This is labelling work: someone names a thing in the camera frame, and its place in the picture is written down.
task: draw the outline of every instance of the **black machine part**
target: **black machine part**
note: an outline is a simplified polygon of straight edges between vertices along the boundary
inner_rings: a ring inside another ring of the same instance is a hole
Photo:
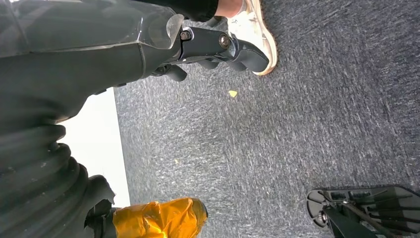
[[[312,222],[335,238],[399,238],[420,232],[420,196],[398,186],[313,190],[307,209]]]
[[[220,62],[226,62],[237,71],[249,69],[253,72],[264,71],[269,63],[256,46],[221,31],[186,27],[180,32],[179,39],[179,57],[163,63],[152,76],[167,75],[175,81],[183,81],[187,73],[177,66],[183,63],[198,63],[206,69],[214,69]]]

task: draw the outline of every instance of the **yellow tape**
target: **yellow tape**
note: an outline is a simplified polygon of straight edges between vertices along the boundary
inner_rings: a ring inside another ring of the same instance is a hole
[[[183,198],[117,210],[112,222],[117,238],[195,238],[207,216],[200,200]]]

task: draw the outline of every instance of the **screw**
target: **screw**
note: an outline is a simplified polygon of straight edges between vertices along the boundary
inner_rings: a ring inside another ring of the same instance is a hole
[[[188,31],[181,32],[181,40],[188,41],[191,40],[191,34]]]
[[[220,43],[220,46],[222,46],[222,48],[227,49],[229,48],[229,45],[230,45],[230,39],[226,34],[221,34],[219,38],[219,43]]]
[[[323,212],[320,212],[318,214],[318,220],[320,220],[321,222],[324,222],[325,223],[327,221],[327,215],[325,213],[323,213]]]

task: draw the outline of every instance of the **white sneaker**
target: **white sneaker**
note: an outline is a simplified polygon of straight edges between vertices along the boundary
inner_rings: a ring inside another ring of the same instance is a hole
[[[265,26],[260,0],[244,0],[244,3],[246,7],[242,8],[243,11],[227,19],[229,34],[254,44],[267,56],[270,60],[267,68],[263,72],[254,72],[256,75],[266,75],[277,65],[276,41]]]

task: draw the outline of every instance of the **yellow debris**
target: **yellow debris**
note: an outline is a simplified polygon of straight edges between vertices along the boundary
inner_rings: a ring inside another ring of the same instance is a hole
[[[234,97],[236,97],[236,95],[238,95],[238,92],[236,92],[236,91],[229,91],[229,95],[232,97],[232,98],[234,98]]]

